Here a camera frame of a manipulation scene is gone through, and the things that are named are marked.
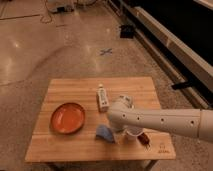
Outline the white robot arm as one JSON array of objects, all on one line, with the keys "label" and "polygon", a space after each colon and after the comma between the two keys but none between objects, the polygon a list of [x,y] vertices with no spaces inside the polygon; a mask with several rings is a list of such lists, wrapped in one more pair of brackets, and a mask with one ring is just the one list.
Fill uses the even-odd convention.
[{"label": "white robot arm", "polygon": [[114,130],[123,126],[148,128],[213,143],[213,110],[139,109],[129,96],[119,96],[108,109]]}]

